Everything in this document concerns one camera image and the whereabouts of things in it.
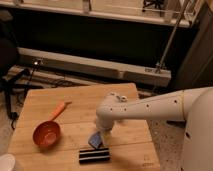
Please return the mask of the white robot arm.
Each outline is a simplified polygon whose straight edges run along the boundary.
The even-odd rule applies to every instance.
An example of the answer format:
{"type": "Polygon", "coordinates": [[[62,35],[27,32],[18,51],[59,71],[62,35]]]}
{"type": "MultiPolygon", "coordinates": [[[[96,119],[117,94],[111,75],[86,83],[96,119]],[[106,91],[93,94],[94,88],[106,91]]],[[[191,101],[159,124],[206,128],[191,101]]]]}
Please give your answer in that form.
{"type": "Polygon", "coordinates": [[[110,93],[96,109],[97,129],[111,131],[116,120],[185,121],[181,171],[213,171],[213,87],[179,90],[128,102],[110,93]]]}

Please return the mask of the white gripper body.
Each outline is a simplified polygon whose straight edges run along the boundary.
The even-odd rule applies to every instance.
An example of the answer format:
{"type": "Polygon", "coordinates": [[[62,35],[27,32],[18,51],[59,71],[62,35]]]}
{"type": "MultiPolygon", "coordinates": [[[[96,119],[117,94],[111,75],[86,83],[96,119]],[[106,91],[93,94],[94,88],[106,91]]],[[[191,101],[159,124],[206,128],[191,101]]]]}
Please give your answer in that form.
{"type": "Polygon", "coordinates": [[[110,145],[112,126],[97,125],[97,129],[101,134],[102,142],[105,146],[110,145]]]}

